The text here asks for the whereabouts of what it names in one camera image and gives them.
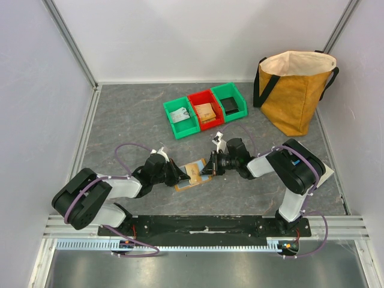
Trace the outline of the orange leather card holder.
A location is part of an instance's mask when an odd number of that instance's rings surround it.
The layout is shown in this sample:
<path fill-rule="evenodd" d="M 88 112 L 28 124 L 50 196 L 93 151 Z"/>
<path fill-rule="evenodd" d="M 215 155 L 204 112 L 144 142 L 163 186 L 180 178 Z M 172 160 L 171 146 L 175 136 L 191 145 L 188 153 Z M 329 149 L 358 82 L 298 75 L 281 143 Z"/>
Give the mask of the orange leather card holder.
<path fill-rule="evenodd" d="M 184 191 L 186 189 L 195 187 L 197 185 L 204 184 L 212 180 L 210 175 L 200 175 L 200 172 L 206 165 L 204 158 L 201 158 L 197 161 L 188 163 L 186 165 L 180 166 L 179 168 L 187 174 L 190 178 L 187 180 L 181 180 L 178 184 L 175 185 L 175 190 L 177 192 Z"/>

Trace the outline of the tan patterned card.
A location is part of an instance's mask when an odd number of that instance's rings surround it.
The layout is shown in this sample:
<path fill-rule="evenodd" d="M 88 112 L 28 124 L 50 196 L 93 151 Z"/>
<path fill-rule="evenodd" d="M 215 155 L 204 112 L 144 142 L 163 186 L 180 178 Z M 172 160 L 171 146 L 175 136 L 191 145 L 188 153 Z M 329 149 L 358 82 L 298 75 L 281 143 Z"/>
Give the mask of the tan patterned card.
<path fill-rule="evenodd" d="M 190 163 L 185 165 L 186 174 L 190 176 L 190 184 L 200 183 L 202 181 L 199 175 L 199 166 L 197 163 Z"/>

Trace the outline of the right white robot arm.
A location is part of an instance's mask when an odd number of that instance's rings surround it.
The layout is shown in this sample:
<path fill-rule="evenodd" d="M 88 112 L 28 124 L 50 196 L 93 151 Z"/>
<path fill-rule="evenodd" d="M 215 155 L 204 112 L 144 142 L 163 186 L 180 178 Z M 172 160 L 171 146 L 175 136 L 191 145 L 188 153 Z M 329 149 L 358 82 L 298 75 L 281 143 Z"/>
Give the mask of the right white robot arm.
<path fill-rule="evenodd" d="M 276 173 L 286 187 L 283 202 L 275 213 L 275 229 L 281 236 L 289 236 L 304 213 L 308 194 L 317 188 L 326 173 L 324 163 L 295 139 L 272 148 L 258 157 L 252 157 L 242 139 L 233 138 L 221 147 L 218 137 L 213 140 L 217 149 L 211 152 L 201 175 L 221 176 L 235 170 L 247 180 Z"/>

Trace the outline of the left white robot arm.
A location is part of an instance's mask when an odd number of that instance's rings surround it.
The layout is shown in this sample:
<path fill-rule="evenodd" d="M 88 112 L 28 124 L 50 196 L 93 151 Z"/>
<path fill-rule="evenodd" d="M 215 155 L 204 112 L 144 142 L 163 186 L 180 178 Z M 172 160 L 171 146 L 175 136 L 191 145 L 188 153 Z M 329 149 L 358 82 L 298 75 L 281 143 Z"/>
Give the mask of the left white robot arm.
<path fill-rule="evenodd" d="M 152 153 L 144 165 L 130 175 L 107 176 L 90 168 L 82 169 L 53 198 L 52 207 L 64 218 L 64 223 L 76 230 L 90 224 L 107 224 L 118 235 L 127 235 L 132 228 L 128 213 L 114 200 L 141 198 L 153 186 L 164 183 L 173 187 L 190 180 L 165 153 Z"/>

